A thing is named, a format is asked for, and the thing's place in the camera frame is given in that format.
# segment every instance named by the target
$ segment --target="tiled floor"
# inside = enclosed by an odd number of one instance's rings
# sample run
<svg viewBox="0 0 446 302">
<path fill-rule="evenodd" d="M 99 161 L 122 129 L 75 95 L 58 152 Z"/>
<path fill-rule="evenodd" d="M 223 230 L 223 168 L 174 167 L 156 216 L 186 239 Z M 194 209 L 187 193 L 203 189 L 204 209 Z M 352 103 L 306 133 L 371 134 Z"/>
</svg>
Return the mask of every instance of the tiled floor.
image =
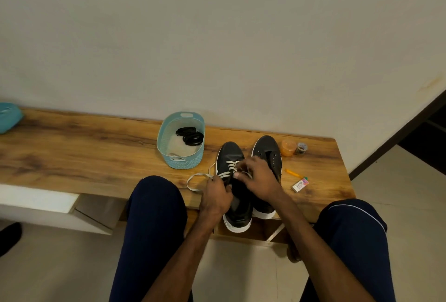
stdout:
<svg viewBox="0 0 446 302">
<path fill-rule="evenodd" d="M 443 301 L 446 176 L 397 146 L 353 186 L 388 224 L 397 299 Z M 20 243 L 0 258 L 1 300 L 107 301 L 123 236 L 124 225 L 113 236 L 25 225 Z M 193 293 L 197 302 L 296 302 L 306 279 L 283 247 L 211 240 Z"/>
</svg>

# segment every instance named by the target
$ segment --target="beige wall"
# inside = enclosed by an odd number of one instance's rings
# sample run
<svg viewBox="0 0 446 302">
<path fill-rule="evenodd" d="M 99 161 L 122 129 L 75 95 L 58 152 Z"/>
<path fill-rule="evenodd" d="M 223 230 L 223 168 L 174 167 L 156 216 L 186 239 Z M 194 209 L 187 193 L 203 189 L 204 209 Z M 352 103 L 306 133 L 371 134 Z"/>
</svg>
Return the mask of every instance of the beige wall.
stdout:
<svg viewBox="0 0 446 302">
<path fill-rule="evenodd" d="M 445 0 L 0 0 L 0 100 L 332 136 L 352 170 L 446 88 L 445 24 Z"/>
</svg>

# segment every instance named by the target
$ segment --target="sneaker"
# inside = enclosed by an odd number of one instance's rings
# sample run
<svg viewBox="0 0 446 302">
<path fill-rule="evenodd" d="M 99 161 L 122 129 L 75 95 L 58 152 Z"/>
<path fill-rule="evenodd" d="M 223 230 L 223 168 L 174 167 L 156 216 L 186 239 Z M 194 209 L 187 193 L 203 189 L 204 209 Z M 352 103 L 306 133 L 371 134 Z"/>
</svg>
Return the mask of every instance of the sneaker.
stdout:
<svg viewBox="0 0 446 302">
<path fill-rule="evenodd" d="M 276 140 L 269 135 L 262 136 L 254 145 L 251 156 L 254 155 L 257 155 L 268 163 L 269 168 L 280 183 L 282 176 L 282 156 L 280 155 L 280 149 Z M 258 197 L 254 197 L 253 205 L 253 215 L 260 219 L 268 220 L 276 214 L 276 210 L 272 205 L 260 200 Z"/>
<path fill-rule="evenodd" d="M 226 228 L 234 233 L 247 231 L 253 216 L 251 192 L 243 182 L 232 177 L 236 165 L 244 158 L 242 150 L 235 142 L 226 142 L 220 148 L 215 162 L 215 174 L 220 176 L 225 186 L 232 185 L 234 199 L 229 210 L 223 215 L 223 221 Z"/>
</svg>

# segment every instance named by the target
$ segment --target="black sock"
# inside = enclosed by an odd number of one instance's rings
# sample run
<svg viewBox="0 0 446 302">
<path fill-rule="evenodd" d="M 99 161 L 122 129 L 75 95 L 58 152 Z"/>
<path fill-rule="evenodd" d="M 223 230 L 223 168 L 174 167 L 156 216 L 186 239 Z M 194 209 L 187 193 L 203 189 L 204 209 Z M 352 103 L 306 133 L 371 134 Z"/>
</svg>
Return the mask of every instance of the black sock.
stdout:
<svg viewBox="0 0 446 302">
<path fill-rule="evenodd" d="M 6 254 L 22 237 L 22 225 L 15 222 L 0 232 L 0 256 Z"/>
</svg>

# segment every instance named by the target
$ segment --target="person's left hand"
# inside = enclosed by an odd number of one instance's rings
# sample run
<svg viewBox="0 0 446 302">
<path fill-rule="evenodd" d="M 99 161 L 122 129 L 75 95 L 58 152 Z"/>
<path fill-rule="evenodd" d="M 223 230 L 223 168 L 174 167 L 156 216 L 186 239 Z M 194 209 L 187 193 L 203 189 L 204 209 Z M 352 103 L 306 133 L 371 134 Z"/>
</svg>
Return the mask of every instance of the person's left hand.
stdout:
<svg viewBox="0 0 446 302">
<path fill-rule="evenodd" d="M 226 188 L 218 175 L 207 181 L 200 203 L 200 215 L 216 226 L 224 213 L 229 210 L 232 198 L 231 185 Z"/>
</svg>

